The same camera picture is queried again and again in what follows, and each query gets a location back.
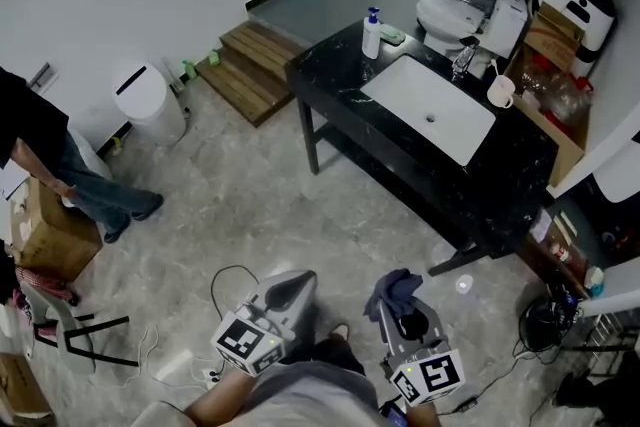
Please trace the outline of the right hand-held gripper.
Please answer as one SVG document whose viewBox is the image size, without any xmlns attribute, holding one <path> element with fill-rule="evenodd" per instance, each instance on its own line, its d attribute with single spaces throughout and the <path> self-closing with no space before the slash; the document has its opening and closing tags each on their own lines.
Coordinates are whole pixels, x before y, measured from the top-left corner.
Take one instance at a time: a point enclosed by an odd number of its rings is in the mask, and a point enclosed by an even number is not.
<svg viewBox="0 0 640 427">
<path fill-rule="evenodd" d="M 461 356 L 452 348 L 439 316 L 421 300 L 397 316 L 378 302 L 379 325 L 388 352 L 381 362 L 386 379 L 413 407 L 447 396 L 466 383 Z"/>
</svg>

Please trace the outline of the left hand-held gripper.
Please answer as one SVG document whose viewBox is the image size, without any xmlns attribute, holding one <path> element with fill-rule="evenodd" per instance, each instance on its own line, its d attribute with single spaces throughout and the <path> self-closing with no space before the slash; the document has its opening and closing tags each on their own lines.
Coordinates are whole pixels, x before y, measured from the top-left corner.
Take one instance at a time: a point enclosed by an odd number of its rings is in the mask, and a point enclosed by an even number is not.
<svg viewBox="0 0 640 427">
<path fill-rule="evenodd" d="M 316 289 L 317 274 L 312 270 L 286 271 L 258 282 L 236 309 L 222 317 L 212 345 L 242 372 L 264 373 L 301 342 Z"/>
</svg>

